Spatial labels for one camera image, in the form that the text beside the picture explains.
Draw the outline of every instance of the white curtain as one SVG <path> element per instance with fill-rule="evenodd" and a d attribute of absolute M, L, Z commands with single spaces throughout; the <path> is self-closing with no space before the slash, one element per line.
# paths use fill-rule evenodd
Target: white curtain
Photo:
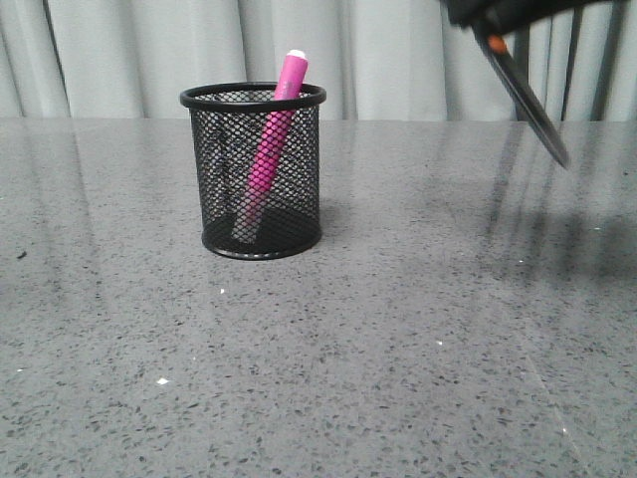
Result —
<path fill-rule="evenodd" d="M 0 116 L 186 118 L 180 91 L 275 81 L 305 50 L 324 119 L 509 120 L 472 34 L 437 0 L 0 0 Z M 508 39 L 553 120 L 637 119 L 637 5 Z"/>

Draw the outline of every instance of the pink highlighter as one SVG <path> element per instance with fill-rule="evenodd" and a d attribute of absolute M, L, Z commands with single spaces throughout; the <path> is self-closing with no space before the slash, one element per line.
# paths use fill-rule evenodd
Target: pink highlighter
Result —
<path fill-rule="evenodd" d="M 290 50 L 281 69 L 274 100 L 297 98 L 307 69 L 306 54 L 300 50 Z M 279 158 L 286 145 L 294 113 L 271 112 L 268 115 L 250 170 L 248 186 L 232 230 L 232 237 L 240 242 L 252 244 L 257 240 L 266 200 L 277 175 Z"/>

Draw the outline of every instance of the black scissors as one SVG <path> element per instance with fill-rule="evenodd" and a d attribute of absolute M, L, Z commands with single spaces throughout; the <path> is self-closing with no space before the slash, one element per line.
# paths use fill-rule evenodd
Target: black scissors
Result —
<path fill-rule="evenodd" d="M 531 127 L 553 158 L 567 168 L 566 146 L 525 75 L 507 50 L 503 35 L 562 10 L 606 0 L 441 0 L 447 5 L 449 21 L 471 27 L 494 70 L 516 104 L 528 117 Z"/>

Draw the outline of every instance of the white cap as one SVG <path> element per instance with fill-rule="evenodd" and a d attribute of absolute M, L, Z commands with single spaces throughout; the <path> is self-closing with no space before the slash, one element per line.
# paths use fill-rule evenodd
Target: white cap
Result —
<path fill-rule="evenodd" d="M 305 52 L 302 52 L 301 50 L 290 50 L 288 52 L 288 55 L 292 55 L 293 57 L 303 58 L 304 60 L 306 60 L 306 54 Z"/>

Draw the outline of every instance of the pen holder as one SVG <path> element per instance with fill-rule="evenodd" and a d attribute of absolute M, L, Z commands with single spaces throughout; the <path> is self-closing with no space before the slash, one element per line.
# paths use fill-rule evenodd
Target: pen holder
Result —
<path fill-rule="evenodd" d="M 206 248 L 234 259 L 278 259 L 320 238 L 319 104 L 325 90 L 273 100 L 275 83 L 181 93 L 190 109 Z"/>

